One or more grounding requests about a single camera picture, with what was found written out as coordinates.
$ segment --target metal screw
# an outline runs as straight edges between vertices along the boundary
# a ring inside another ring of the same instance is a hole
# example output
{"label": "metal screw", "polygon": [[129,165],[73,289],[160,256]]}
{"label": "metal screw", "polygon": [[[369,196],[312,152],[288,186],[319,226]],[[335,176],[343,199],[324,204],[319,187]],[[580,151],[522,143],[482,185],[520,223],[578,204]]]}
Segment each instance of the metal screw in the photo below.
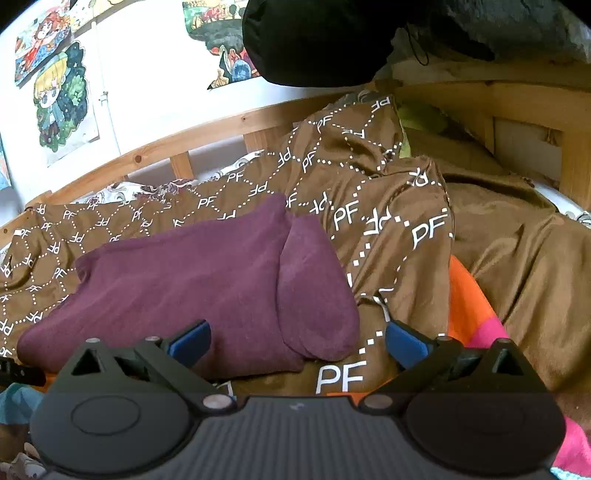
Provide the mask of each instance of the metal screw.
{"label": "metal screw", "polygon": [[392,403],[394,402],[388,395],[383,395],[381,393],[369,395],[363,399],[363,404],[372,410],[385,410],[392,406]]}
{"label": "metal screw", "polygon": [[223,410],[224,408],[230,407],[232,403],[234,403],[234,401],[230,397],[220,393],[208,395],[203,399],[203,406],[210,410]]}

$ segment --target blonde hair character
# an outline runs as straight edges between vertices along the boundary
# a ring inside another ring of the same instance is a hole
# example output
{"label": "blonde hair character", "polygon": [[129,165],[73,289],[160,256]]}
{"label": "blonde hair character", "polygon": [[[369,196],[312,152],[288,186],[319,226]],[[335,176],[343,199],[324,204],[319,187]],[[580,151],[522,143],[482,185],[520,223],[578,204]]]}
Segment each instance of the blonde hair character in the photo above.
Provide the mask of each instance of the blonde hair character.
{"label": "blonde hair character", "polygon": [[43,67],[35,80],[35,100],[43,109],[37,121],[41,134],[46,135],[48,139],[52,134],[59,137],[60,127],[64,122],[64,114],[57,103],[57,97],[70,71],[67,61],[68,56],[64,52],[59,53]]}

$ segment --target black cord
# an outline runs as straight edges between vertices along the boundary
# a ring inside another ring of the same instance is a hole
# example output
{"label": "black cord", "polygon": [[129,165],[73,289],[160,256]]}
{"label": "black cord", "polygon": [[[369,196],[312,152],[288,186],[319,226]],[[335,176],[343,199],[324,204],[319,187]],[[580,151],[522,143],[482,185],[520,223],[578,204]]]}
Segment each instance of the black cord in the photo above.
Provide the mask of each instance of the black cord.
{"label": "black cord", "polygon": [[423,53],[425,54],[425,56],[427,57],[427,63],[423,63],[421,60],[418,59],[418,55],[417,52],[414,49],[414,45],[413,45],[413,38],[412,35],[410,34],[410,30],[408,29],[408,24],[404,25],[404,29],[407,31],[408,34],[408,42],[410,43],[410,47],[413,50],[414,53],[414,57],[417,59],[417,62],[419,62],[423,67],[426,67],[427,65],[429,65],[429,54],[427,53],[427,51],[421,47],[421,44],[418,42],[417,40],[417,44],[419,47],[421,47],[423,49]]}

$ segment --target folded purple garment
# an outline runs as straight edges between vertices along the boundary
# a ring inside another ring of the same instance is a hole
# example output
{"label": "folded purple garment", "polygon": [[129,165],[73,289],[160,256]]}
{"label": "folded purple garment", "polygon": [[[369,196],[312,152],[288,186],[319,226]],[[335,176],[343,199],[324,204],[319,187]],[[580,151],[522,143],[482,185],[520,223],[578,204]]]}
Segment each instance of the folded purple garment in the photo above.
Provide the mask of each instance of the folded purple garment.
{"label": "folded purple garment", "polygon": [[198,319],[209,380],[300,371],[337,361],[359,339],[355,298],[315,217],[272,195],[255,211],[103,245],[76,261],[81,283],[18,341],[23,362],[59,372],[90,337],[112,348],[172,336]]}

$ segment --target colorful painting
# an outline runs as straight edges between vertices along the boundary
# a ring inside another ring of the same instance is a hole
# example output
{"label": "colorful painting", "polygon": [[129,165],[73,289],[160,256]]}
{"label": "colorful painting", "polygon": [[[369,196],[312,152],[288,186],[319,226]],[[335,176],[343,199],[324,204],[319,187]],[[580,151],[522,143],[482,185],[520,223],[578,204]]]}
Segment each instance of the colorful painting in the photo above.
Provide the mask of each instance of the colorful painting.
{"label": "colorful painting", "polygon": [[49,165],[98,136],[83,57],[80,42],[74,42],[54,55],[35,79],[39,143],[50,151]]}
{"label": "colorful painting", "polygon": [[0,137],[0,190],[10,186],[10,177],[8,176],[8,167],[6,165],[6,155],[4,154],[4,146],[2,145],[2,137]]}
{"label": "colorful painting", "polygon": [[19,85],[70,34],[70,0],[49,9],[17,37],[14,83]]}
{"label": "colorful painting", "polygon": [[217,76],[208,89],[258,77],[242,41],[242,16],[247,0],[188,0],[183,2],[189,36],[204,41],[220,57]]}
{"label": "colorful painting", "polygon": [[105,13],[123,0],[78,0],[70,10],[72,31],[75,33],[93,18]]}

